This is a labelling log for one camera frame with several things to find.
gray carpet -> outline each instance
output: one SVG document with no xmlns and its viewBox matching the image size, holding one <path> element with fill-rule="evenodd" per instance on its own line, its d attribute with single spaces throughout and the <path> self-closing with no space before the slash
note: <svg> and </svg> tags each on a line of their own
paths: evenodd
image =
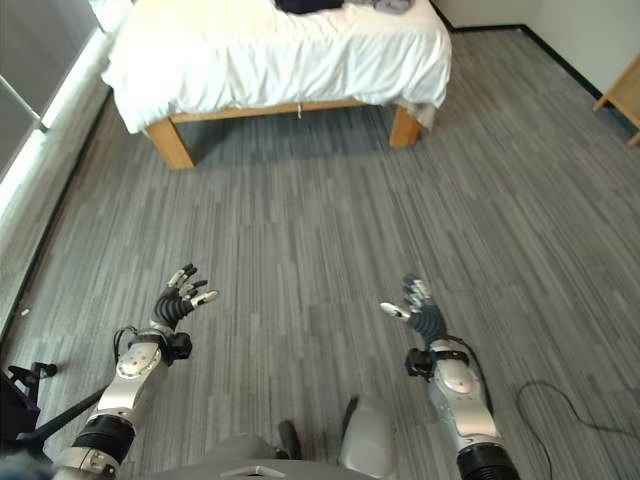
<svg viewBox="0 0 640 480">
<path fill-rule="evenodd" d="M 284 418 L 307 458 L 333 462 L 354 393 L 386 403 L 401 478 L 456 478 L 424 385 L 404 373 L 418 340 L 377 309 L 407 271 L 476 347 L 523 479 L 546 472 L 515 410 L 527 380 L 640 432 L 640 153 L 520 33 L 453 42 L 437 127 L 404 150 L 386 147 L 393 109 L 362 107 L 187 125 L 200 163 L 170 172 L 109 105 L 4 351 L 5 364 L 62 365 L 42 420 L 108 381 L 114 329 L 144 325 L 191 260 L 221 297 L 182 323 L 192 358 L 172 368 L 123 478 L 232 433 L 272 439 Z M 556 478 L 640 478 L 638 444 L 586 429 L 549 392 L 525 407 Z"/>
</svg>

wooden bed frame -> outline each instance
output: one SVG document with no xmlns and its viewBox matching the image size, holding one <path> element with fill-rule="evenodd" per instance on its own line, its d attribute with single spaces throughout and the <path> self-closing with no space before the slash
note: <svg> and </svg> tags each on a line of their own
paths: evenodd
<svg viewBox="0 0 640 480">
<path fill-rule="evenodd" d="M 178 113 L 171 115 L 147 128 L 149 138 L 171 169 L 193 168 L 195 162 L 184 145 L 176 123 L 197 122 L 200 120 L 221 120 L 223 118 L 256 117 L 310 110 L 327 110 L 365 105 L 357 100 L 341 100 L 337 102 L 287 103 L 268 108 L 229 108 L 216 113 Z M 416 143 L 420 133 L 420 123 L 404 108 L 398 107 L 393 122 L 393 130 L 389 137 L 392 147 L 408 147 Z"/>
</svg>

white bedsheet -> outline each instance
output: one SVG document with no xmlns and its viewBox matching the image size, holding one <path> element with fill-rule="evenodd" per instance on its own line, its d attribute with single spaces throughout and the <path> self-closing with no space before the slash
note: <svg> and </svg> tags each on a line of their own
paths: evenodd
<svg viewBox="0 0 640 480">
<path fill-rule="evenodd" d="M 451 43 L 428 0 L 399 16 L 349 3 L 298 16 L 273 0 L 140 0 L 109 59 L 103 79 L 135 133 L 177 112 L 350 97 L 433 110 Z"/>
</svg>

robot finger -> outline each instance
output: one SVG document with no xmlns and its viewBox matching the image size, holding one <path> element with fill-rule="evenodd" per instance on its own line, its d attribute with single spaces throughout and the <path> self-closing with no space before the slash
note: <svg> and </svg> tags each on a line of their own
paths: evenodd
<svg viewBox="0 0 640 480">
<path fill-rule="evenodd" d="M 198 308 L 199 306 L 204 305 L 205 303 L 214 301 L 217 298 L 217 296 L 218 296 L 217 290 L 210 290 L 208 292 L 201 293 L 191 299 L 191 305 L 193 305 L 193 308 Z"/>
</svg>

baseboard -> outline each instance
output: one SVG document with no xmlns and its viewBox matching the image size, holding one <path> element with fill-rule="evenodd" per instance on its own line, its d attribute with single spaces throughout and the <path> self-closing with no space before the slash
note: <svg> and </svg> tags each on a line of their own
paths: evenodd
<svg viewBox="0 0 640 480">
<path fill-rule="evenodd" d="M 573 77 L 573 79 L 578 82 L 582 88 L 584 88 L 587 92 L 589 92 L 593 98 L 599 99 L 602 96 L 602 92 L 598 90 L 589 80 L 587 80 L 578 70 L 576 70 L 569 62 L 567 62 L 562 55 L 556 52 L 551 45 L 545 42 L 536 32 L 531 30 L 527 25 L 522 25 L 520 28 L 522 33 L 527 35 L 531 40 L 533 40 L 536 45 L 542 48 L 547 55 L 553 58 L 558 65 L 560 65 L 569 75 Z"/>
<path fill-rule="evenodd" d="M 447 19 L 447 17 L 442 13 L 442 11 L 438 8 L 437 5 L 431 3 L 431 6 L 434 8 L 442 23 L 444 23 L 447 30 L 451 33 L 471 33 L 471 32 L 487 32 L 487 31 L 495 31 L 495 30 L 520 30 L 526 36 L 528 36 L 531 40 L 535 42 L 538 47 L 544 50 L 547 55 L 549 55 L 558 65 L 560 65 L 571 77 L 580 84 L 582 88 L 584 88 L 587 92 L 589 92 L 593 98 L 599 99 L 602 96 L 602 92 L 598 90 L 589 80 L 587 80 L 584 75 L 582 75 L 578 70 L 576 70 L 569 62 L 567 62 L 562 55 L 556 52 L 551 45 L 545 42 L 536 32 L 531 30 L 528 25 L 524 23 L 514 23 L 514 24 L 505 24 L 505 25 L 474 25 L 469 27 L 454 27 L 453 24 Z"/>
</svg>

